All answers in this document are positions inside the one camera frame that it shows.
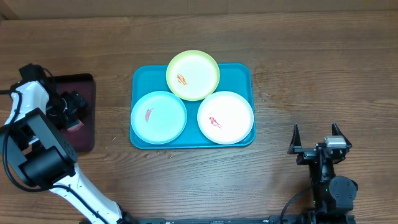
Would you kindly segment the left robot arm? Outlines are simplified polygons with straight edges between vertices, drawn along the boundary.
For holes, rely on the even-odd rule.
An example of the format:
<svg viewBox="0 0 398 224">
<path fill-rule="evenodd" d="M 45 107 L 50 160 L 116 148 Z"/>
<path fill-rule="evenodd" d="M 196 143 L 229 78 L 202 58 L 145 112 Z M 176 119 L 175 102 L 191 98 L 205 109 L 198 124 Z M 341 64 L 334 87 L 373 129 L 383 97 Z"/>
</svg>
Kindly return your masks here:
<svg viewBox="0 0 398 224">
<path fill-rule="evenodd" d="M 55 77 L 32 63 L 19 73 L 22 80 L 1 91 L 12 99 L 1 127 L 2 164 L 9 180 L 25 192 L 49 190 L 61 196 L 85 216 L 85 223 L 137 223 L 78 165 L 78 151 L 94 146 L 93 76 Z"/>
</svg>

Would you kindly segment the green and red sponge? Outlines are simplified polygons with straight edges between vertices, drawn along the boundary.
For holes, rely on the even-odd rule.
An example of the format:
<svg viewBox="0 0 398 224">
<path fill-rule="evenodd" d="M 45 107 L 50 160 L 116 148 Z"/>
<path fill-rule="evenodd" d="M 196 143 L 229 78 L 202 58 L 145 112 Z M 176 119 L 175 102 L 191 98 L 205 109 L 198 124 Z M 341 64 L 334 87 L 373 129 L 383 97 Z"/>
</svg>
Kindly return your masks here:
<svg viewBox="0 0 398 224">
<path fill-rule="evenodd" d="M 78 120 L 68 123 L 67 131 L 72 132 L 72 131 L 79 130 L 82 126 L 84 126 L 84 124 L 78 119 Z"/>
</svg>

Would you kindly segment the light blue plate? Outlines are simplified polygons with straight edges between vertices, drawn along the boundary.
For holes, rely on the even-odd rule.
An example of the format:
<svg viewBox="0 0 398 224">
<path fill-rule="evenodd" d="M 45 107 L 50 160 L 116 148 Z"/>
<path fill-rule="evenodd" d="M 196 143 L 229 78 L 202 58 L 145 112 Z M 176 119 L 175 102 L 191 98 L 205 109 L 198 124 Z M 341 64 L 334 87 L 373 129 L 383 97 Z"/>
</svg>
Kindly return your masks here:
<svg viewBox="0 0 398 224">
<path fill-rule="evenodd" d="M 141 97 L 131 111 L 131 127 L 149 144 L 165 144 L 181 135 L 187 123 L 182 100 L 167 91 L 153 91 Z"/>
</svg>

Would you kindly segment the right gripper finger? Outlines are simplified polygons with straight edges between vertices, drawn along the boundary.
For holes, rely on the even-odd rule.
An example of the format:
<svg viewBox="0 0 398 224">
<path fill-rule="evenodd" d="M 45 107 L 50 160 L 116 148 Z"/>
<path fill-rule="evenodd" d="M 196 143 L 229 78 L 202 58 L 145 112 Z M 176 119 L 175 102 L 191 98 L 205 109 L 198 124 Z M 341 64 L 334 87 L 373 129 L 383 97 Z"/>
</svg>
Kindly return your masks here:
<svg viewBox="0 0 398 224">
<path fill-rule="evenodd" d="M 290 142 L 288 154 L 299 154 L 302 152 L 302 143 L 299 133 L 298 124 L 294 124 L 294 130 L 292 135 L 292 140 Z"/>
<path fill-rule="evenodd" d="M 352 144 L 351 142 L 345 137 L 345 135 L 340 131 L 339 127 L 337 126 L 336 123 L 333 123 L 331 125 L 331 129 L 332 129 L 332 135 L 333 136 L 342 136 L 345 140 L 346 143 L 346 147 L 351 149 L 352 148 Z"/>
</svg>

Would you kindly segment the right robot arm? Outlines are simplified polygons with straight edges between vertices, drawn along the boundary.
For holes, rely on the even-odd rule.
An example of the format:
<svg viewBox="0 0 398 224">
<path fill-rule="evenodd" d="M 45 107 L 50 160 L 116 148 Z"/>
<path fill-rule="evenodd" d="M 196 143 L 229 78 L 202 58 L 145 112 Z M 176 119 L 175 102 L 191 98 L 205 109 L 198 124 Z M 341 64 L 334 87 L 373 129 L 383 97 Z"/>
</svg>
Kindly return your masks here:
<svg viewBox="0 0 398 224">
<path fill-rule="evenodd" d="M 358 185 L 355 181 L 337 176 L 334 165 L 346 159 L 352 144 L 340 131 L 337 124 L 331 125 L 332 134 L 315 147 L 304 148 L 301 143 L 298 125 L 294 125 L 289 154 L 296 154 L 298 165 L 308 165 L 310 187 L 288 201 L 280 214 L 280 222 L 287 223 L 355 223 L 353 210 Z M 288 206 L 308 191 L 312 191 L 314 207 L 296 218 L 285 218 Z"/>
</svg>

